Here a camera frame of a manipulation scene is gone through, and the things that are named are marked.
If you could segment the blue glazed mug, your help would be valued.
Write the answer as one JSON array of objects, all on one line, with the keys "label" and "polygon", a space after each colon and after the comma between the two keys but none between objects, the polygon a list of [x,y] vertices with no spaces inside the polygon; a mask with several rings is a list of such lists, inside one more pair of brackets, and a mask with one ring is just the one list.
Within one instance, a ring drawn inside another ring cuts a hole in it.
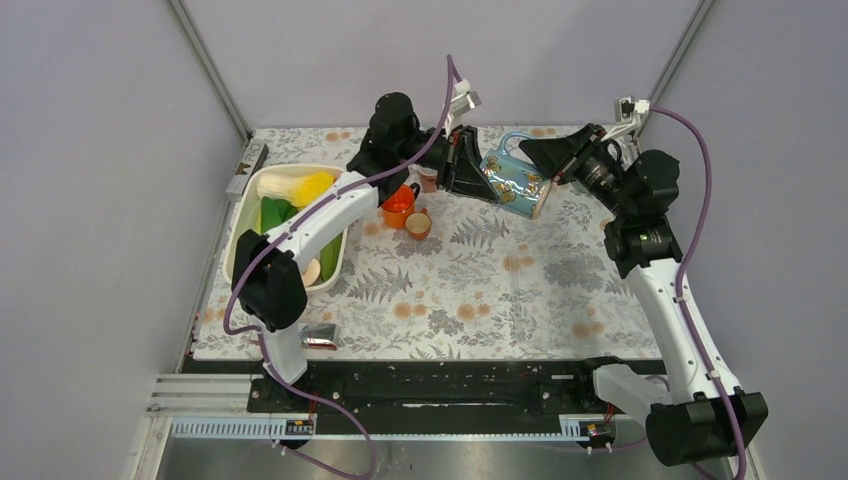
[{"label": "blue glazed mug", "polygon": [[496,204],[519,216],[536,219],[542,212],[550,193],[552,182],[542,176],[532,162],[510,153],[513,139],[533,139],[522,132],[505,134],[495,149],[482,156],[481,171],[494,188]]}]

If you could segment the small red-orange mug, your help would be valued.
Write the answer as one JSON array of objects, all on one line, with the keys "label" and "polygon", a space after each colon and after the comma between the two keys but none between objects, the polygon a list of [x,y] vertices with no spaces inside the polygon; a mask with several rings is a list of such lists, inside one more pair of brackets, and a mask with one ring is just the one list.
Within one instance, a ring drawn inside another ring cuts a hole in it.
[{"label": "small red-orange mug", "polygon": [[405,221],[405,229],[410,238],[422,241],[427,238],[432,228],[432,220],[426,208],[411,213]]}]

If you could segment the orange mug black rim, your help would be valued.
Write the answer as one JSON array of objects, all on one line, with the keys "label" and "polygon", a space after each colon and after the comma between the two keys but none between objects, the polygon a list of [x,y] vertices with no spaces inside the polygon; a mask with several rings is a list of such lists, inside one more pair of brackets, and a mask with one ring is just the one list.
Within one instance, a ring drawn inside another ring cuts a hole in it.
[{"label": "orange mug black rim", "polygon": [[415,202],[420,194],[418,183],[403,184],[381,205],[385,225],[393,229],[403,229],[406,219],[415,212]]}]

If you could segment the salmon pink floral mug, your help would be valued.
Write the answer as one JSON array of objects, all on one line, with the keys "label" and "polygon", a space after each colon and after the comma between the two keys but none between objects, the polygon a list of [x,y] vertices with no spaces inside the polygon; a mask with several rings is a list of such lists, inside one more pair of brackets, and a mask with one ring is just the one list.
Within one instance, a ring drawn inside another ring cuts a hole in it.
[{"label": "salmon pink floral mug", "polygon": [[418,165],[417,172],[419,183],[421,185],[421,190],[423,193],[435,193],[438,191],[439,172],[437,170]]}]

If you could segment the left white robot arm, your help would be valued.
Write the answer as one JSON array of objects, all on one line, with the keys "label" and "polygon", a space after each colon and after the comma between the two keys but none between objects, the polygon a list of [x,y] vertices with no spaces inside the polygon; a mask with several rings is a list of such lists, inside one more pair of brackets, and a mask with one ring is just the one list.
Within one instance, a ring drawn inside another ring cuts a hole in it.
[{"label": "left white robot arm", "polygon": [[231,297],[256,319],[265,368],[275,379],[271,395],[285,410],[301,409],[310,397],[297,322],[308,303],[301,272],[321,248],[395,194],[412,164],[436,171],[442,190],[496,202],[480,167],[476,128],[454,123],[480,104],[474,90],[450,91],[440,126],[423,130],[407,95],[383,95],[359,151],[326,192],[270,232],[238,238]]}]

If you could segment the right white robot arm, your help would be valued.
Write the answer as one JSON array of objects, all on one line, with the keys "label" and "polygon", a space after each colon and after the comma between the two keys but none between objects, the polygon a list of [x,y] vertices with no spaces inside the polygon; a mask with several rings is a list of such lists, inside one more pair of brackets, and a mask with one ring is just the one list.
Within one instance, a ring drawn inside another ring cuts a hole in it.
[{"label": "right white robot arm", "polygon": [[604,245],[649,321],[669,387],[600,357],[588,360],[575,382],[575,402],[589,412],[610,404],[639,422],[665,466],[735,457],[744,468],[768,406],[762,394],[745,392],[722,359],[689,287],[690,253],[667,218],[679,195],[680,163],[651,149],[623,166],[604,134],[588,124],[566,137],[524,139],[519,147],[543,177],[578,183],[613,214]]}]

